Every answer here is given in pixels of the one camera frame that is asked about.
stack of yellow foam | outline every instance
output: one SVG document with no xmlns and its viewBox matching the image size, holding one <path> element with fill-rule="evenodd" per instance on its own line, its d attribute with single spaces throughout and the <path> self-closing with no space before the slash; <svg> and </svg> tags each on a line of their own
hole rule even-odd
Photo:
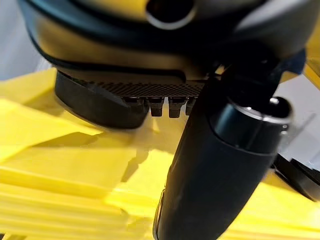
<svg viewBox="0 0 320 240">
<path fill-rule="evenodd" d="M 0 232 L 12 240 L 151 240 L 186 117 L 101 129 L 54 100 L 54 69 L 0 85 Z M 320 239 L 320 205 L 270 173 L 223 240 Z"/>
</svg>

round hole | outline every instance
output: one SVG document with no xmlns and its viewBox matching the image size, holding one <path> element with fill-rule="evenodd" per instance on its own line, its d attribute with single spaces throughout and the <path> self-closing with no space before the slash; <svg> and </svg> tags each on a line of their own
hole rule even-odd
<svg viewBox="0 0 320 240">
<path fill-rule="evenodd" d="M 187 25 L 195 16 L 194 0 L 149 0 L 146 16 L 152 25 L 174 30 Z"/>
</svg>

white surface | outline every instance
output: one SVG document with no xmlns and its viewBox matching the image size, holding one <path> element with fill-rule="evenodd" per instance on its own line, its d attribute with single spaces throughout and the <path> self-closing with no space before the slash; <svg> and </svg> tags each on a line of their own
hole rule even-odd
<svg viewBox="0 0 320 240">
<path fill-rule="evenodd" d="M 32 45 L 16 0 L 0 0 L 0 56 L 0 80 L 50 67 Z"/>
<path fill-rule="evenodd" d="M 285 97 L 294 109 L 294 121 L 280 154 L 320 170 L 320 91 L 304 76 L 280 84 L 276 96 Z"/>
</svg>

yellow foam sheet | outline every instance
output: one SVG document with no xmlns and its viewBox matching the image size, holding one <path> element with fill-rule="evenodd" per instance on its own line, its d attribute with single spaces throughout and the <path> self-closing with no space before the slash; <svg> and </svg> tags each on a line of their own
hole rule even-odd
<svg viewBox="0 0 320 240">
<path fill-rule="evenodd" d="M 57 104 L 55 74 L 0 83 L 0 228 L 31 240 L 151 239 L 187 118 L 164 109 L 137 130 L 101 129 Z M 116 234 L 93 227 L 110 218 Z M 320 206 L 270 173 L 221 239 L 320 239 Z"/>
</svg>

